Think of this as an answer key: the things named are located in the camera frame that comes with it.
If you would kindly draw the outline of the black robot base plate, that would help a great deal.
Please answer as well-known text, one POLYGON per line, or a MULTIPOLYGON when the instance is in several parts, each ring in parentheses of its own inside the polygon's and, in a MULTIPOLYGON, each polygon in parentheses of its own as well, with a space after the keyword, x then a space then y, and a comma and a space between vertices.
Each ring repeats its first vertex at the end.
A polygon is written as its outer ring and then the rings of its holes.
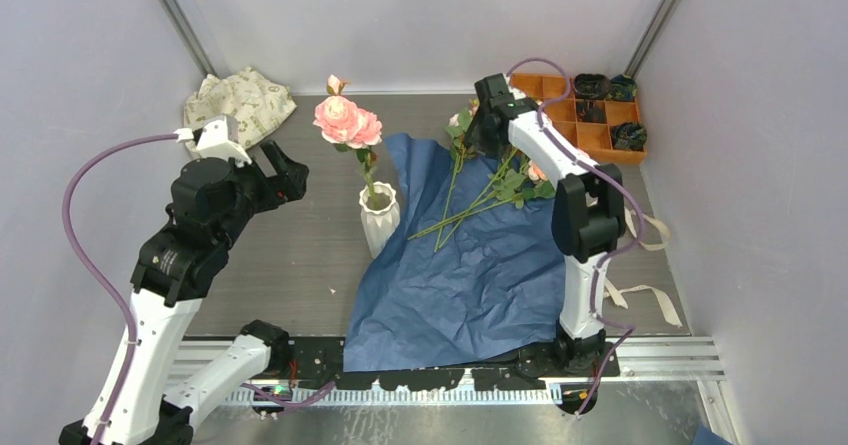
POLYGON ((549 342, 537 342, 483 361, 420 369, 377 372, 345 372, 343 370, 342 337, 285 336, 261 338, 259 343, 270 350, 267 367, 260 379, 280 379, 285 385, 316 390, 329 382, 337 390, 365 391, 377 385, 386 391, 405 387, 410 391, 452 390, 470 373, 476 391, 539 389, 546 379, 595 378, 598 371, 605 378, 618 377, 618 357, 613 355, 602 366, 599 358, 575 360, 566 366, 555 363, 549 342))

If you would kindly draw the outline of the beige printed ribbon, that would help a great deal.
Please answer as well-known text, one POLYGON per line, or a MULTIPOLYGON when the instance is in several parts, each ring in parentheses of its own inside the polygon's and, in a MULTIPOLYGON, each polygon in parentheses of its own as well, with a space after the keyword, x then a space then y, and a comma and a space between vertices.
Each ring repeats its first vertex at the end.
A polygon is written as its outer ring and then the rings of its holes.
POLYGON ((602 282, 603 297, 619 309, 635 310, 641 334, 671 334, 685 330, 680 295, 670 269, 666 248, 669 227, 646 212, 625 207, 625 242, 633 248, 612 262, 602 282))

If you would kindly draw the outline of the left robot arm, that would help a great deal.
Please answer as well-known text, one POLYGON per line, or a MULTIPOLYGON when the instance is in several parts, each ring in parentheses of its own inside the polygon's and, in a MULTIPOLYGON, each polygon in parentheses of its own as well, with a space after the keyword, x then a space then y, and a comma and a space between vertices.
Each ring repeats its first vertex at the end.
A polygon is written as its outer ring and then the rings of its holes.
POLYGON ((62 444, 188 444, 209 414, 253 377, 277 378, 293 364, 288 333, 254 320, 228 348, 176 386, 167 383, 180 343, 230 250, 257 214, 300 200, 309 169, 273 141, 273 167, 201 158, 171 186, 167 222, 140 248, 132 293, 117 302, 126 328, 97 401, 66 425, 62 444))

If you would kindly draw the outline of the blue wrapping paper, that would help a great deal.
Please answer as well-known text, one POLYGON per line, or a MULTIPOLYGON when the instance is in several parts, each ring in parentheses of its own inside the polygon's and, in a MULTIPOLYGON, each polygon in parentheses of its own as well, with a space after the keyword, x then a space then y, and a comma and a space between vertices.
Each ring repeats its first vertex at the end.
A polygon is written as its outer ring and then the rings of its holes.
POLYGON ((386 141, 405 202, 401 220, 359 284, 343 352, 348 372, 458 365, 549 341, 564 303, 564 259, 551 234, 553 203, 504 204, 444 230, 497 162, 460 172, 430 139, 386 141))

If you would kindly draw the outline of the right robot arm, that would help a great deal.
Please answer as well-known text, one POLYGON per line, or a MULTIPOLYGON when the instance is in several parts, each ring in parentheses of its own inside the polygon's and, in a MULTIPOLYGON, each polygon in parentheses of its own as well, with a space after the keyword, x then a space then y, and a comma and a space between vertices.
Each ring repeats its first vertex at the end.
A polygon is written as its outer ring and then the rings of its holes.
POLYGON ((604 353, 603 280, 624 232, 621 177, 604 171, 535 108, 480 106, 467 139, 494 154, 511 145, 541 169, 555 189, 551 234, 565 260, 564 301, 552 345, 558 368, 582 374, 604 353))

